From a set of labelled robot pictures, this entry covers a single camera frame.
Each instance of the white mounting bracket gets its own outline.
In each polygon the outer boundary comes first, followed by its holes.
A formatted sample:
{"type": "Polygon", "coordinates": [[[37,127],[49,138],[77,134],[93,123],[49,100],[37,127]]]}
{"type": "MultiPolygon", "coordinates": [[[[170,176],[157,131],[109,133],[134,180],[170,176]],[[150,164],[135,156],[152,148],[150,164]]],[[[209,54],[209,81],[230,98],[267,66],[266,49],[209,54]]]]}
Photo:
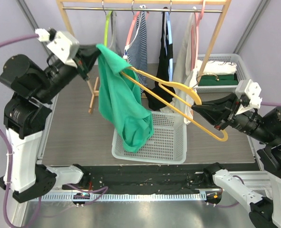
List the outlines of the white mounting bracket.
{"type": "Polygon", "coordinates": [[[261,107],[262,98],[259,97],[262,89],[257,82],[253,82],[251,79],[242,80],[239,82],[235,89],[236,96],[240,99],[242,95],[246,95],[249,99],[249,105],[244,107],[240,105],[236,115],[242,114],[253,108],[259,109],[261,107]]]}
{"type": "MultiPolygon", "coordinates": [[[[49,41],[49,32],[45,29],[36,29],[35,31],[39,38],[40,42],[49,41]]],[[[48,49],[58,57],[65,65],[69,65],[77,68],[77,64],[73,60],[76,56],[78,49],[80,47],[79,41],[74,38],[67,31],[58,31],[56,32],[55,38],[53,41],[47,44],[48,49]]]]}

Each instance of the white cable clip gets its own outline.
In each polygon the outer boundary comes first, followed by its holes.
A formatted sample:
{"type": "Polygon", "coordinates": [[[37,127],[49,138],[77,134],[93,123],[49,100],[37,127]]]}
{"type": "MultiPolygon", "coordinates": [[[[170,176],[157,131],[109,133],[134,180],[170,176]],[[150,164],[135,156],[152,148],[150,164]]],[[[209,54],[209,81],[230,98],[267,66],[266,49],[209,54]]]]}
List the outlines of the white cable clip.
{"type": "Polygon", "coordinates": [[[40,42],[47,42],[47,41],[49,41],[50,34],[45,29],[38,28],[38,29],[35,30],[35,33],[39,35],[38,40],[40,42]]]}

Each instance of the wooden clothes rack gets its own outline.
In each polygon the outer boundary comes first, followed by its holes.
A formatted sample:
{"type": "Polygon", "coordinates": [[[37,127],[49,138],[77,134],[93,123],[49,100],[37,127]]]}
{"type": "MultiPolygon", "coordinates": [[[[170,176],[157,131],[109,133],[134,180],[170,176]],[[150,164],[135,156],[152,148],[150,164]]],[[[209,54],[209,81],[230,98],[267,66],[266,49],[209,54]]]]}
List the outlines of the wooden clothes rack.
{"type": "MultiPolygon", "coordinates": [[[[201,9],[193,10],[193,9],[172,9],[172,4],[188,4],[188,5],[202,5],[203,0],[56,0],[57,5],[59,7],[62,19],[64,21],[64,24],[66,26],[66,29],[74,36],[74,31],[72,29],[72,26],[70,24],[67,10],[103,10],[104,12],[106,10],[112,10],[112,11],[155,11],[155,12],[201,12],[201,9]],[[91,7],[70,7],[70,6],[64,6],[65,3],[69,2],[79,2],[79,3],[102,3],[101,8],[91,8],[91,7]],[[104,7],[104,3],[127,3],[131,4],[131,8],[106,8],[104,7]],[[133,4],[170,4],[170,9],[138,9],[133,8],[133,4]]],[[[199,71],[199,77],[200,80],[201,75],[203,74],[203,70],[209,60],[209,56],[212,52],[212,49],[214,47],[215,41],[217,39],[217,36],[221,30],[224,18],[227,14],[228,8],[230,6],[231,0],[206,0],[206,5],[223,5],[222,10],[205,10],[205,13],[219,13],[220,16],[217,20],[214,32],[212,34],[208,49],[206,51],[205,57],[203,59],[203,63],[201,66],[201,69],[199,71]]],[[[94,86],[91,84],[91,82],[88,80],[87,84],[91,91],[92,98],[89,105],[89,113],[92,113],[93,111],[93,105],[95,101],[95,97],[99,96],[99,91],[97,89],[98,86],[98,80],[99,77],[96,78],[94,86]]]]}

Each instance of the lime green hanger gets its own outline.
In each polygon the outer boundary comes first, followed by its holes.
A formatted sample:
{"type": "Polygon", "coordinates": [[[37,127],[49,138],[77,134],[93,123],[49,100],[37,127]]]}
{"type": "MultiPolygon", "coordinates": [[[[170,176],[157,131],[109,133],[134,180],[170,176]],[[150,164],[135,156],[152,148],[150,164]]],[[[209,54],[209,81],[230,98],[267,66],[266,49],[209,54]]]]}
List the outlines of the lime green hanger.
{"type": "Polygon", "coordinates": [[[110,11],[107,15],[106,15],[106,27],[104,29],[104,46],[107,46],[107,34],[108,34],[108,24],[110,22],[110,17],[111,17],[112,11],[110,11]]]}

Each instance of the wooden rack leg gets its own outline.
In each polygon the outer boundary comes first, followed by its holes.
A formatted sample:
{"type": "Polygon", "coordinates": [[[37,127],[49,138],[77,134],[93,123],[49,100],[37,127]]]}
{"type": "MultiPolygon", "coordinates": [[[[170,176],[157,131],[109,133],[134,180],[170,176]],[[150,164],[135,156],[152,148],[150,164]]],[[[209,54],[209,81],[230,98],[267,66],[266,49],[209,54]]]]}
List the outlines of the wooden rack leg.
{"type": "Polygon", "coordinates": [[[231,0],[227,0],[226,3],[224,4],[223,6],[223,9],[222,9],[222,13],[220,14],[218,20],[217,20],[217,24],[215,26],[215,29],[214,29],[214,32],[213,32],[213,35],[212,35],[212,38],[210,40],[210,43],[209,43],[209,47],[207,49],[207,52],[205,54],[205,58],[203,59],[203,63],[202,63],[202,66],[201,66],[201,69],[199,70],[199,76],[203,75],[203,70],[205,69],[205,66],[209,60],[209,57],[210,57],[210,54],[212,52],[212,49],[213,49],[213,46],[215,44],[215,41],[217,39],[217,36],[221,30],[221,27],[222,27],[222,24],[223,24],[223,21],[225,19],[225,16],[227,14],[227,11],[228,11],[228,8],[230,6],[230,3],[231,3],[231,0]]]}
{"type": "Polygon", "coordinates": [[[70,32],[70,34],[75,36],[75,34],[73,32],[73,28],[72,28],[72,26],[71,26],[71,24],[69,22],[69,19],[68,19],[68,14],[66,13],[66,10],[63,9],[63,7],[64,7],[63,2],[61,0],[57,0],[57,5],[59,7],[60,14],[62,16],[62,19],[64,21],[66,29],[70,32]]]}
{"type": "Polygon", "coordinates": [[[91,82],[89,80],[87,81],[89,90],[91,91],[91,94],[92,94],[91,102],[89,104],[89,109],[88,109],[88,113],[90,113],[90,114],[92,114],[93,110],[94,110],[95,97],[99,96],[99,91],[97,90],[98,81],[99,81],[99,77],[96,78],[94,87],[92,86],[92,84],[91,84],[91,82]]]}

